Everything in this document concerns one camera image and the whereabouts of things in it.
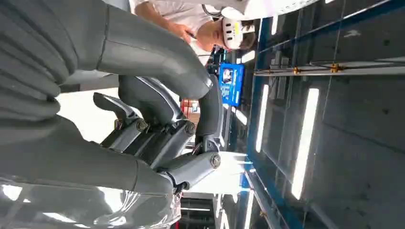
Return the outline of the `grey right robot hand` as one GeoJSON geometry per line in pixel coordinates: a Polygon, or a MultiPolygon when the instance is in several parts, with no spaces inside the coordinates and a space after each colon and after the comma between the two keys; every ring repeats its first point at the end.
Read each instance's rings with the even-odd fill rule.
{"type": "Polygon", "coordinates": [[[102,0],[0,3],[0,226],[164,229],[220,165],[218,81],[183,40],[102,0]],[[79,70],[118,76],[101,144],[60,116],[79,70]]]}

